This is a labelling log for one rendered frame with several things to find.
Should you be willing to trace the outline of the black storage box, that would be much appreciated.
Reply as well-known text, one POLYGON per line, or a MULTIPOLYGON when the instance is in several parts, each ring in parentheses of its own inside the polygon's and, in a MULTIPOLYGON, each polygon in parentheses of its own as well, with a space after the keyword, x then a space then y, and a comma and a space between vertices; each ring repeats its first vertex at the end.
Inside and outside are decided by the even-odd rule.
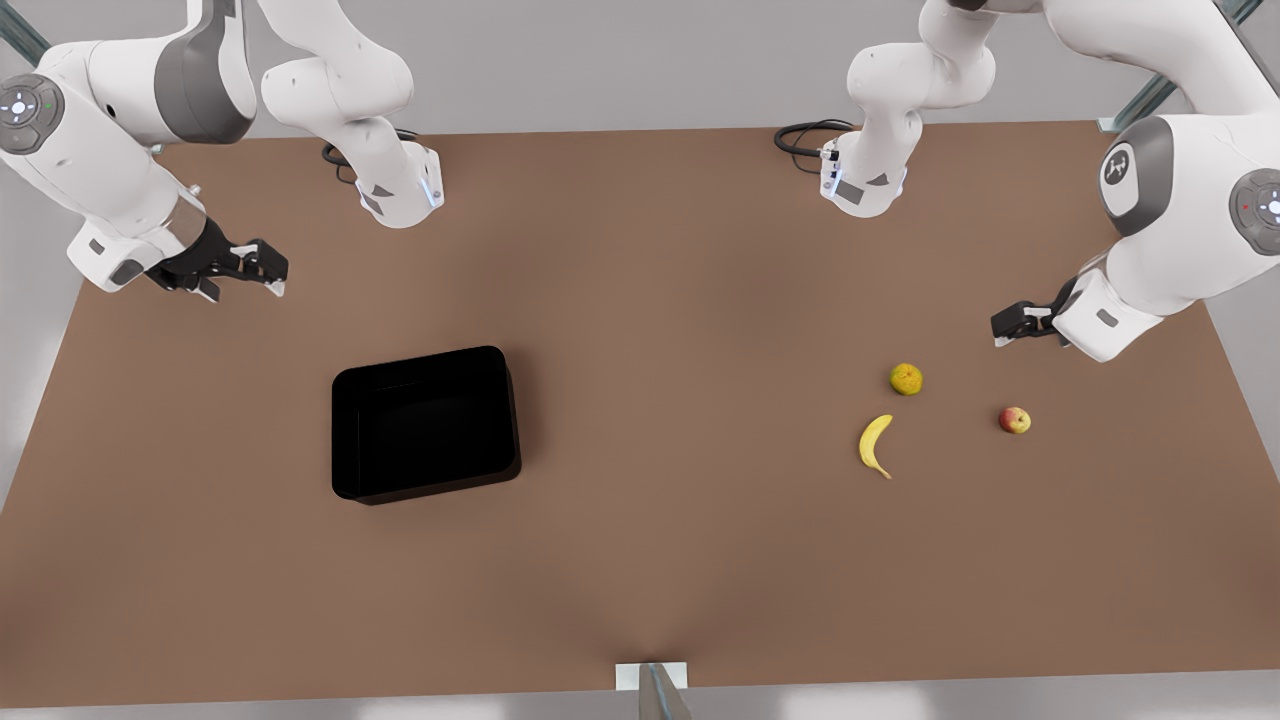
POLYGON ((495 346, 355 366, 332 382, 332 491, 374 506, 515 479, 512 377, 495 346))

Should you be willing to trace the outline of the yellow banana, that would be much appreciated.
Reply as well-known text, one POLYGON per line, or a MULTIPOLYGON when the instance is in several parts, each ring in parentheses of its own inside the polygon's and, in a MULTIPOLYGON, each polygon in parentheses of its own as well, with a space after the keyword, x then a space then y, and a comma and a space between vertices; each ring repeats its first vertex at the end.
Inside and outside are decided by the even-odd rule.
POLYGON ((876 448, 884 430, 892 424, 893 415, 882 414, 869 420, 858 439, 858 455, 861 464, 879 473, 884 479, 891 480, 892 475, 886 470, 876 455, 876 448))

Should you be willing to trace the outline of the silver frame post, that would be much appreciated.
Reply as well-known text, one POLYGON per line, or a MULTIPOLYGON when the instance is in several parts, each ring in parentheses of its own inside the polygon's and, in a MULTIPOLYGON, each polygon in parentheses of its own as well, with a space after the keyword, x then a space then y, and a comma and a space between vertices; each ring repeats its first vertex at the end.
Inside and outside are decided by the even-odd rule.
POLYGON ((614 688, 637 692, 637 720, 692 720, 686 662, 616 664, 614 688))
POLYGON ((0 38, 32 67, 38 65, 50 42, 10 4, 0 1, 0 38))
MULTIPOLYGON (((1229 28, 1235 33, 1238 42, 1248 51, 1254 64, 1261 70, 1266 70, 1260 53, 1251 46, 1251 41, 1244 36, 1242 27, 1267 0, 1212 0, 1212 3, 1225 18, 1229 28)), ((1119 135, 1138 120, 1152 117, 1176 90, 1179 90, 1179 86, 1174 81, 1165 76, 1155 74, 1112 117, 1098 118, 1096 120, 1097 129, 1103 135, 1119 135)))

